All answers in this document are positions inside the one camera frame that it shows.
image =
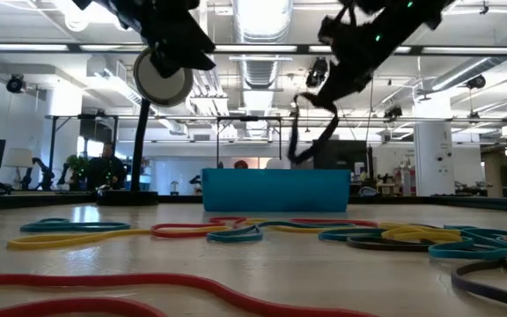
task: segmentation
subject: table surface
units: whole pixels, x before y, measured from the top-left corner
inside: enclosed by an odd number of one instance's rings
[[[9,251],[7,240],[21,225],[45,217],[72,221],[122,221],[149,228],[159,223],[202,223],[199,204],[158,207],[54,206],[0,210],[0,273],[90,275],[137,272],[204,276],[260,299],[302,306],[341,307],[379,316],[507,316],[507,306],[456,291],[450,272],[464,261],[426,254],[358,250],[318,241],[315,234],[265,230],[262,242],[209,243],[203,238],[156,240],[119,237],[90,245],[40,251]],[[433,205],[352,205],[347,214],[255,214],[270,217],[327,217],[428,225],[476,225],[507,230],[507,212]],[[471,279],[507,289],[507,273],[491,270]],[[155,306],[170,316],[254,316],[214,296],[179,286],[107,289],[0,288],[0,307],[33,300],[112,296]]]

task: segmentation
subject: black pole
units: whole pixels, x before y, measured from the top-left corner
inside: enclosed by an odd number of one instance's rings
[[[219,164],[218,164],[218,161],[219,161],[219,156],[220,156],[220,149],[218,148],[219,147],[219,142],[220,142],[220,132],[218,132],[218,130],[220,129],[220,119],[217,118],[217,168],[219,168]]]
[[[367,164],[368,164],[368,172],[369,179],[375,180],[375,166],[373,165],[373,148],[369,147],[367,149]]]
[[[54,144],[56,141],[56,123],[58,122],[58,117],[52,117],[52,134],[50,135],[50,161],[48,162],[48,168],[52,171],[52,165],[54,163]]]
[[[132,179],[130,181],[130,191],[140,190],[140,165],[142,164],[142,151],[144,145],[144,134],[146,133],[146,123],[150,112],[150,101],[142,98],[140,103],[140,117],[136,127],[136,138],[134,140],[134,157],[132,158]]]
[[[283,149],[281,148],[281,144],[282,144],[282,140],[283,138],[281,137],[281,127],[282,127],[282,123],[281,123],[281,120],[279,120],[279,160],[283,159]]]
[[[119,130],[119,117],[118,116],[115,116],[114,117],[114,128],[113,128],[113,156],[114,156],[114,153],[116,152],[116,134],[118,133],[118,130]]]

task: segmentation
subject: ventilation duct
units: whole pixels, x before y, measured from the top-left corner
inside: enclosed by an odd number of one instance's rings
[[[507,45],[507,39],[498,45]],[[462,84],[483,72],[495,68],[496,66],[507,62],[507,57],[486,57],[473,58],[459,67],[446,72],[444,75],[436,78],[431,83],[431,89],[434,92],[441,92],[456,85]]]
[[[237,42],[277,44],[286,41],[292,16],[292,0],[234,0],[234,32]],[[279,62],[248,59],[240,62],[243,100],[247,114],[266,114],[273,102]],[[248,136],[264,136],[266,122],[248,122]]]
[[[507,46],[507,38],[496,44],[497,46]],[[427,93],[441,92],[452,88],[456,85],[462,84],[474,77],[481,75],[487,70],[507,62],[507,57],[486,57],[486,58],[472,58],[460,66],[449,70],[445,74],[423,81],[423,90]],[[390,96],[390,100],[404,100],[408,97],[413,97],[413,88],[401,88],[395,94]]]

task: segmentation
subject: white column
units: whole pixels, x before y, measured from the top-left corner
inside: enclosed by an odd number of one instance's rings
[[[432,95],[430,100],[415,103],[415,117],[450,118],[448,96]],[[449,122],[417,122],[414,127],[417,194],[455,194],[452,132]]]
[[[60,85],[47,92],[47,115],[78,115],[81,114],[83,92],[71,85]],[[60,127],[64,119],[58,120],[56,126]],[[55,135],[54,164],[55,183],[62,172],[62,165],[69,155],[77,154],[77,137],[79,136],[79,120],[71,119],[66,122]],[[44,141],[42,146],[42,159],[50,164],[50,139],[52,135],[52,120],[44,122]]]

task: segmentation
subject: black rubber band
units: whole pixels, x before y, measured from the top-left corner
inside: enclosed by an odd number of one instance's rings
[[[507,304],[506,290],[494,286],[489,286],[486,284],[469,281],[463,277],[464,275],[472,272],[499,268],[505,268],[507,270],[507,260],[483,261],[467,264],[460,268],[455,269],[451,273],[451,282],[453,287],[460,289],[462,291],[467,291],[474,295],[483,296],[487,299],[493,299],[495,301]]]
[[[428,252],[430,243],[388,240],[380,237],[349,237],[348,246],[365,250]]]

